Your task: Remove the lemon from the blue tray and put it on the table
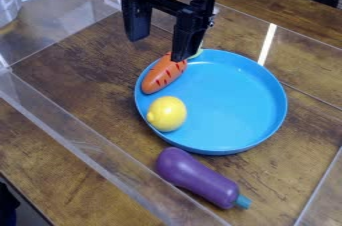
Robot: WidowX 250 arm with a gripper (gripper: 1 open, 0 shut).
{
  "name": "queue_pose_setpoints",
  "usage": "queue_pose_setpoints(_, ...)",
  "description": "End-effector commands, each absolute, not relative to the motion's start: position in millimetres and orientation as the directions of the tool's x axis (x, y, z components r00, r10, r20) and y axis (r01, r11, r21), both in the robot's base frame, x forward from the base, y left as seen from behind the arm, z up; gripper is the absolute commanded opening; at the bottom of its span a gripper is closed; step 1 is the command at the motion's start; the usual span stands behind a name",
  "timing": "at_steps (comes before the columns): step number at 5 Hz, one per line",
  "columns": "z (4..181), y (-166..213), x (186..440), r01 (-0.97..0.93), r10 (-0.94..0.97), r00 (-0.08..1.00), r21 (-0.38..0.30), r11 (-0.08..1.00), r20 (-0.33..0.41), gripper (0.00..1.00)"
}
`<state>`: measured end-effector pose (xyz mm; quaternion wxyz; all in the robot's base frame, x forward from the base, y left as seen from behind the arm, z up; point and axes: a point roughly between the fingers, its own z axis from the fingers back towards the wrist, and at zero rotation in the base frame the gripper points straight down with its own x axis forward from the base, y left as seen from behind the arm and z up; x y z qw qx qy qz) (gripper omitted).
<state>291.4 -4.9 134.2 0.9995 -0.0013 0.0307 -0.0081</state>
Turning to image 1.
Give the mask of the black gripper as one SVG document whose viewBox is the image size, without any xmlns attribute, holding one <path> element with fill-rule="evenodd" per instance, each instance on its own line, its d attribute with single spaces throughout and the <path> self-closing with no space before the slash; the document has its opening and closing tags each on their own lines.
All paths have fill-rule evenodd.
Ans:
<svg viewBox="0 0 342 226">
<path fill-rule="evenodd" d="M 176 13 L 171 60 L 180 62 L 196 54 L 208 27 L 215 0 L 192 0 L 188 5 L 176 0 L 121 0 L 125 34 L 131 42 L 149 35 L 152 9 Z"/>
</svg>

